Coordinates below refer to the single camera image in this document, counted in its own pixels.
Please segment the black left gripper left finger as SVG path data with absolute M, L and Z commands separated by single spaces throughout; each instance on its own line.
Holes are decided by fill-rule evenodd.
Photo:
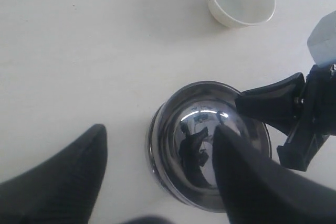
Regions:
M 88 223 L 107 159 L 106 127 L 95 124 L 50 159 L 1 183 L 1 223 Z

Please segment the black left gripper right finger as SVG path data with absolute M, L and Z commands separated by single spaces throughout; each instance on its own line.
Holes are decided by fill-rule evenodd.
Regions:
M 230 223 L 335 223 L 335 190 L 274 162 L 225 125 L 212 163 Z

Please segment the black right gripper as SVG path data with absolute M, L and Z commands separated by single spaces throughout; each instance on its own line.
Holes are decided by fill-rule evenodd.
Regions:
M 314 65 L 279 82 L 242 92 L 239 114 L 266 123 L 285 135 L 277 147 L 281 166 L 305 172 L 331 135 L 335 135 L 335 64 Z

